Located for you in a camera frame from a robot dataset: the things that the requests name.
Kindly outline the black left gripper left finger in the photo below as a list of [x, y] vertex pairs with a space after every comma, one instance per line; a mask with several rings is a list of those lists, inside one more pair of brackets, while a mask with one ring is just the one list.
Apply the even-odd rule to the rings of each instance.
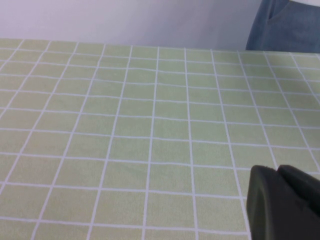
[[320, 215], [267, 166], [250, 170], [246, 212], [253, 240], [318, 240]]

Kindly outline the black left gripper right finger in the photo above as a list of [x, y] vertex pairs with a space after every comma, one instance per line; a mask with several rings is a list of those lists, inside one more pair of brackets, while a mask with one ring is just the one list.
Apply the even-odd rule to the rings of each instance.
[[277, 172], [318, 216], [320, 215], [320, 181], [291, 165], [280, 165]]

